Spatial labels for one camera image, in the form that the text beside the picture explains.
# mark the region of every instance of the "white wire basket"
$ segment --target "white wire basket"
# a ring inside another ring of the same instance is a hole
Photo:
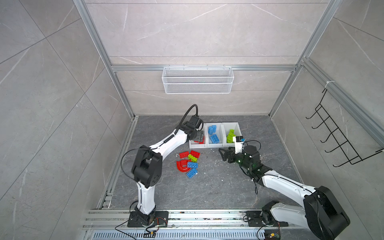
[[[230,93],[233,78],[225,66],[169,66],[162,75],[166,94]]]

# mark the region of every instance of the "blue building block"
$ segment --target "blue building block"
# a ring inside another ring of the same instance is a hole
[[[216,134],[210,136],[209,138],[211,139],[212,143],[220,143],[220,140],[218,139]]]
[[[208,127],[208,133],[209,135],[212,135],[213,133],[216,132],[216,125],[212,125]]]
[[[197,162],[188,162],[187,167],[197,168]]]
[[[189,178],[192,178],[196,173],[197,173],[197,169],[196,169],[196,168],[192,168],[191,171],[189,171],[189,172],[187,173],[187,176],[188,176]]]

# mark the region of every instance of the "wall tile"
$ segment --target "wall tile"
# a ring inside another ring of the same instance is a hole
[[[0,63],[44,38],[19,1],[0,2]]]
[[[80,18],[72,0],[20,0],[45,36]]]
[[[106,128],[84,95],[0,200],[0,239],[49,239]]]
[[[344,0],[335,17],[384,40],[382,0]]]
[[[86,3],[328,3],[328,0],[86,0]]]
[[[311,59],[384,126],[384,41],[332,19]]]
[[[334,149],[337,143],[333,137],[330,137],[325,143],[321,143],[320,141],[325,141],[329,135],[329,130],[324,124],[317,129],[312,129],[312,126],[316,127],[321,123],[321,119],[317,115],[310,120],[305,118],[314,113],[314,108],[323,96],[322,90],[323,87],[307,71],[303,71],[292,85],[286,100],[313,139],[314,144],[367,228],[370,236],[373,239],[380,239],[383,230],[380,223],[384,221],[384,190],[378,186],[382,185],[381,175],[384,153],[356,165],[345,164],[341,167],[333,167],[333,164],[339,165],[347,161],[346,157],[339,149],[332,153],[326,153],[325,150]],[[373,138],[329,93],[326,93],[322,105],[363,158],[381,149]],[[320,112],[320,114],[324,118],[325,112]],[[336,128],[332,126],[334,125],[332,122],[327,122],[327,124],[333,127],[332,130]],[[335,133],[338,134],[336,138],[340,143],[346,141],[338,130]],[[345,144],[343,149],[350,158],[356,156],[350,145]]]
[[[108,127],[76,184],[51,239],[78,239],[84,215],[97,207],[119,148],[119,142]]]
[[[106,69],[100,73],[85,94],[104,121],[109,123],[120,102],[120,96]]]
[[[326,3],[87,6],[111,56],[298,56]]]
[[[340,240],[372,239],[346,198],[346,191],[340,188],[329,166],[308,135],[308,130],[303,127],[287,101],[282,102],[273,120],[303,182],[314,187],[323,185],[329,188],[350,218],[350,226],[341,232],[338,238]]]
[[[289,71],[235,71],[232,91],[281,90]],[[127,91],[164,91],[161,71],[120,71],[119,80]]]
[[[268,114],[280,91],[231,91],[228,94],[166,94],[126,91],[135,114],[183,115],[193,103],[199,114]]]
[[[87,91],[104,68],[82,20],[47,38],[83,91]]]
[[[120,101],[108,125],[119,143],[122,142],[130,121],[127,110],[125,109],[123,102]]]
[[[110,56],[112,64],[296,64],[299,56],[127,57]]]
[[[3,196],[83,91],[47,40],[0,64],[0,84]]]

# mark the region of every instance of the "lime green block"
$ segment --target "lime green block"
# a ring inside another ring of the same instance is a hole
[[[197,158],[195,158],[195,157],[192,156],[191,154],[188,155],[188,158],[189,158],[192,162],[197,162]]]
[[[227,143],[233,143],[233,137],[236,137],[234,132],[235,132],[234,129],[230,129],[229,130],[229,133],[228,133],[228,136],[227,136]]]

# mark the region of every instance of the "white zip tie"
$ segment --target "white zip tie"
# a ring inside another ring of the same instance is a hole
[[[324,88],[327,88],[328,83],[334,83],[335,81],[327,81]]]

